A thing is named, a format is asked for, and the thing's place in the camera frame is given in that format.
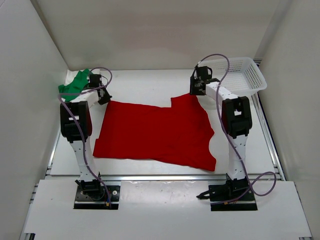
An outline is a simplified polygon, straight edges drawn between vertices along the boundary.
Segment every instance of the white enclosure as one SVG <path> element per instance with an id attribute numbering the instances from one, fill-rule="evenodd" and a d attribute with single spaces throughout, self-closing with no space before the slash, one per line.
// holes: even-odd
<path id="1" fill-rule="evenodd" d="M 319 11 L 320 1 L 294 1 L 260 69 L 268 83 L 261 100 L 282 166 L 320 239 Z"/>
<path id="2" fill-rule="evenodd" d="M 19 238 L 57 134 L 67 65 L 32 4 L 0 1 L 0 239 Z"/>
<path id="3" fill-rule="evenodd" d="M 311 233 L 320 239 L 319 11 L 317 0 L 0 0 L 0 240 L 25 240 L 25 233 L 35 233 L 35 240 L 89 239 L 90 226 L 102 238 L 134 220 L 121 237 L 108 236 L 195 239 L 205 232 L 209 239 L 212 231 L 218 239 L 298 240 Z M 208 183 L 225 179 L 228 158 L 214 101 L 201 97 L 216 132 L 209 146 L 217 154 L 216 172 L 154 160 L 95 159 L 101 161 L 102 179 L 123 187 L 122 209 L 73 211 L 79 170 L 66 139 L 56 138 L 58 85 L 67 69 L 108 67 L 114 71 L 109 86 L 114 100 L 169 107 L 170 97 L 189 91 L 195 64 L 212 53 L 262 59 L 268 86 L 259 95 L 265 116 L 258 95 L 252 96 L 247 168 L 252 180 L 272 171 L 278 183 L 272 194 L 257 197 L 258 211 L 215 215 L 207 212 L 209 202 L 194 197 Z M 91 109 L 93 143 L 105 110 L 98 107 Z M 270 187 L 266 180 L 270 175 L 256 184 L 258 192 Z M 168 189 L 163 195 L 151 190 L 163 186 Z M 185 190 L 184 197 L 171 189 Z M 154 207 L 160 227 L 151 224 L 142 204 Z M 106 227 L 109 216 L 114 222 Z M 184 235 L 172 227 L 180 216 L 177 229 Z M 206 222 L 194 225 L 193 219 L 200 223 L 203 216 Z M 143 223 L 149 231 L 142 232 Z M 253 226 L 251 235 L 246 225 Z"/>
<path id="4" fill-rule="evenodd" d="M 261 58 L 275 30 L 273 21 L 279 21 L 287 4 L 287 0 L 33 2 L 71 70 L 191 69 L 203 56 L 217 52 Z"/>

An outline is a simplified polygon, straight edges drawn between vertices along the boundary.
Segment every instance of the cable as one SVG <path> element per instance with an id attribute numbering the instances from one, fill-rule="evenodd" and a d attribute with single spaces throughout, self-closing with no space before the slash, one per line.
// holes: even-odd
<path id="1" fill-rule="evenodd" d="M 90 166 L 88 165 L 88 161 L 87 161 L 87 158 L 86 158 L 86 140 L 85 140 L 85 136 L 84 136 L 84 133 L 80 127 L 80 124 L 78 123 L 75 115 L 73 115 L 73 113 L 71 112 L 71 110 L 68 108 L 68 106 L 66 105 L 66 103 L 62 100 L 62 95 L 63 96 L 80 96 L 80 95 L 83 95 L 83 94 L 87 94 L 87 93 L 91 93 L 93 91 L 96 91 L 96 90 L 99 90 L 99 89 L 103 89 L 103 88 L 106 88 L 112 81 L 112 78 L 113 78 L 113 75 L 112 75 L 112 72 L 105 68 L 105 67 L 95 67 L 95 68 L 92 68 L 90 70 L 90 72 L 88 73 L 88 76 L 91 74 L 91 72 L 95 69 L 103 69 L 103 70 L 106 70 L 109 72 L 110 74 L 110 80 L 108 80 L 106 77 L 104 77 L 105 79 L 107 79 L 107 83 L 103 86 L 99 86 L 99 87 L 96 87 L 96 88 L 93 88 L 93 89 L 90 89 L 88 91 L 84 91 L 84 92 L 77 92 L 77 93 L 59 93 L 58 94 L 58 99 L 59 101 L 61 102 L 61 104 L 64 106 L 64 108 L 66 109 L 66 111 L 69 113 L 69 115 L 71 116 L 71 118 L 73 119 L 76 127 L 78 128 L 79 130 L 79 133 L 80 133 L 80 136 L 81 136 L 81 141 L 82 141 L 82 148 L 83 148 L 83 159 L 84 159 L 84 163 L 86 165 L 86 168 L 88 169 L 88 171 L 92 174 L 92 176 L 98 180 L 104 187 L 104 190 L 105 190 L 105 193 L 107 194 L 108 196 L 108 199 L 107 199 L 107 202 L 110 204 L 110 207 L 111 207 L 111 195 L 108 191 L 108 188 L 105 184 L 104 181 L 102 181 L 102 179 L 100 179 L 97 175 L 95 175 L 95 173 L 91 170 Z"/>
<path id="2" fill-rule="evenodd" d="M 233 145 L 233 143 L 231 142 L 231 139 L 225 129 L 225 126 L 223 124 L 223 121 L 222 121 L 222 117 L 221 117 L 221 113 L 219 111 L 219 89 L 220 89 L 220 86 L 223 82 L 223 80 L 226 78 L 228 72 L 229 72 L 229 69 L 230 69 L 230 61 L 229 59 L 223 55 L 223 54 L 220 54 L 220 53 L 214 53 L 214 54 L 210 54 L 206 57 L 204 57 L 203 59 L 201 59 L 196 66 L 198 66 L 203 60 L 209 58 L 209 57 L 212 57 L 212 56 L 221 56 L 221 57 L 224 57 L 227 61 L 227 68 L 226 68 L 226 71 L 225 71 L 225 74 L 223 75 L 223 77 L 221 78 L 220 82 L 218 83 L 217 85 L 217 88 L 216 88 L 216 94 L 215 94 L 215 104 L 216 104 L 216 111 L 218 113 L 218 117 L 219 117 L 219 121 L 220 121 L 220 124 L 221 124 L 221 128 L 222 128 L 222 131 L 223 133 L 225 134 L 226 136 L 226 139 L 228 140 L 229 144 L 231 145 L 232 149 L 234 150 L 235 154 L 237 155 L 237 157 L 239 158 L 240 162 L 241 162 L 241 165 L 243 167 L 243 170 L 244 170 L 244 173 L 245 173 L 245 177 L 248 181 L 248 184 L 249 184 L 249 187 L 238 197 L 236 198 L 233 198 L 233 199 L 230 199 L 230 200 L 225 200 L 225 201 L 219 201 L 219 202 L 214 202 L 212 203 L 213 205 L 217 205 L 217 204 L 228 204 L 228 203 L 231 203 L 231 202 L 234 202 L 234 201 L 238 201 L 240 198 L 242 198 L 249 190 L 251 190 L 255 195 L 259 196 L 259 197 L 264 197 L 266 195 L 268 195 L 269 193 L 271 193 L 275 186 L 276 186 L 276 183 L 277 183 L 277 176 L 274 172 L 272 171 L 266 171 L 264 173 L 261 173 L 255 180 L 253 180 L 253 182 L 251 183 L 250 182 L 250 179 L 249 179 L 249 175 L 247 173 L 247 169 L 246 169 L 246 166 L 245 166 L 245 163 L 244 161 L 242 160 L 242 157 L 240 156 L 239 152 L 237 151 L 236 147 Z M 268 175 L 268 174 L 272 174 L 274 176 L 274 179 L 273 179 L 273 185 L 272 187 L 270 188 L 269 191 L 267 191 L 266 193 L 257 193 L 254 188 L 253 188 L 253 185 L 260 179 L 262 178 L 264 175 Z"/>

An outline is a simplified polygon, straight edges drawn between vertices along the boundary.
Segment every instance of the white wall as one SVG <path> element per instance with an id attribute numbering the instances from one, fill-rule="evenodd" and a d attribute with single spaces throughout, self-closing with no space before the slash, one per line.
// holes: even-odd
<path id="1" fill-rule="evenodd" d="M 29 0 L 0 0 L 0 239 L 19 239 L 58 130 L 67 66 Z"/>
<path id="2" fill-rule="evenodd" d="M 113 70 L 190 69 L 216 52 L 253 58 L 263 37 L 272 37 L 265 32 L 279 4 L 279 0 L 32 1 L 37 1 L 72 70 L 99 65 Z"/>
<path id="3" fill-rule="evenodd" d="M 319 64 L 320 1 L 295 0 L 260 65 L 268 84 L 260 96 L 315 239 L 320 239 Z"/>

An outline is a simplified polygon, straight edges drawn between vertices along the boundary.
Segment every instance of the green cloth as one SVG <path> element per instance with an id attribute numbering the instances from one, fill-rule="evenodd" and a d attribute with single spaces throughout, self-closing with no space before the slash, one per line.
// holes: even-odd
<path id="1" fill-rule="evenodd" d="M 88 84 L 87 76 L 89 72 L 90 72 L 89 69 L 78 71 L 78 73 L 76 74 L 75 78 L 71 83 L 69 83 L 67 86 L 63 84 L 58 86 L 59 93 L 61 94 L 81 93 L 84 87 Z M 75 99 L 78 96 L 62 95 L 61 97 L 65 99 L 65 102 L 70 102 L 71 100 Z"/>

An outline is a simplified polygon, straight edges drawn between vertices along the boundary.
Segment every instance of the white board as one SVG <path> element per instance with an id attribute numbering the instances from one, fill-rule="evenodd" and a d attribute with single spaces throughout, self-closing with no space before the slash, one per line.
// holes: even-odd
<path id="1" fill-rule="evenodd" d="M 257 182 L 266 192 L 272 182 Z M 311 237 L 293 182 L 278 181 L 257 211 L 211 212 L 197 194 L 206 181 L 121 182 L 118 210 L 73 209 L 73 179 L 42 180 L 25 226 L 34 240 L 56 239 L 217 239 L 298 240 Z"/>
<path id="2" fill-rule="evenodd" d="M 127 70 L 113 71 L 114 79 L 108 86 L 114 101 L 170 107 L 171 97 L 189 92 L 192 70 Z M 211 126 L 215 132 L 209 143 L 211 154 L 217 159 L 215 172 L 162 163 L 155 160 L 106 159 L 95 158 L 102 175 L 201 175 L 225 174 L 228 170 L 228 141 L 221 129 L 216 103 L 207 96 L 198 98 L 207 111 Z M 106 106 L 94 105 L 90 109 L 92 119 L 91 147 L 99 137 Z M 251 102 L 252 129 L 247 140 L 246 166 L 250 174 L 266 171 L 274 172 L 272 159 L 262 132 L 256 110 Z M 72 147 L 67 139 L 60 136 L 51 175 L 79 175 L 80 171 Z"/>

